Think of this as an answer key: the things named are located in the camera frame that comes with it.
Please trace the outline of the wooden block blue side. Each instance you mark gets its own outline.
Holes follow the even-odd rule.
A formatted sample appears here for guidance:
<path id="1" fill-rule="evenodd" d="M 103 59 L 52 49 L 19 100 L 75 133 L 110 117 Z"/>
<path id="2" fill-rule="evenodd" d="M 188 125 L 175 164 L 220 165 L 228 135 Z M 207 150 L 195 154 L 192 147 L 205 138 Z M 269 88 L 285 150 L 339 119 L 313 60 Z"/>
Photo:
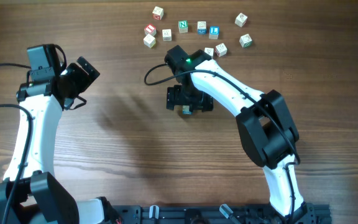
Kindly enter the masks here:
<path id="1" fill-rule="evenodd" d="M 182 106 L 182 113 L 183 114 L 187 114 L 187 115 L 191 115 L 192 112 L 190 111 L 190 107 L 188 105 L 183 105 Z"/>

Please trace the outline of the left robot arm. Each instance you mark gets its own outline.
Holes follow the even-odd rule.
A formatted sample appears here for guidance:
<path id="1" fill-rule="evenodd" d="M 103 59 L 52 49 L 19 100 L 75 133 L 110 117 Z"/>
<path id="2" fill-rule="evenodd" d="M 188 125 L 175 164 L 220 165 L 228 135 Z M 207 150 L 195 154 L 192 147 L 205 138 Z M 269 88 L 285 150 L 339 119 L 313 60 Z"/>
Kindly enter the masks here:
<path id="1" fill-rule="evenodd" d="M 77 202 L 54 174 L 57 128 L 65 110 L 98 77 L 86 59 L 68 63 L 57 44 L 27 49 L 30 64 L 11 108 L 20 111 L 14 153 L 0 183 L 0 223 L 121 223 L 106 197 Z"/>

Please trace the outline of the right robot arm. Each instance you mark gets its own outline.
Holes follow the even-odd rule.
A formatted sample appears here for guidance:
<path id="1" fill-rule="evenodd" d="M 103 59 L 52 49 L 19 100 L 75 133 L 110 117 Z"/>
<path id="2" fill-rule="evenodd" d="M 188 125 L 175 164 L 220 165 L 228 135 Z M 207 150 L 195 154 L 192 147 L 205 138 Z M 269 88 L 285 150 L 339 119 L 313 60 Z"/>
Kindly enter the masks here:
<path id="1" fill-rule="evenodd" d="M 188 55 L 177 45 L 164 62 L 178 82 L 167 90 L 167 109 L 205 112 L 213 110 L 214 101 L 222 104 L 236 119 L 243 150 L 264 170 L 273 209 L 287 222 L 300 219 L 304 200 L 294 171 L 300 163 L 299 134 L 283 96 L 246 86 L 202 50 Z"/>

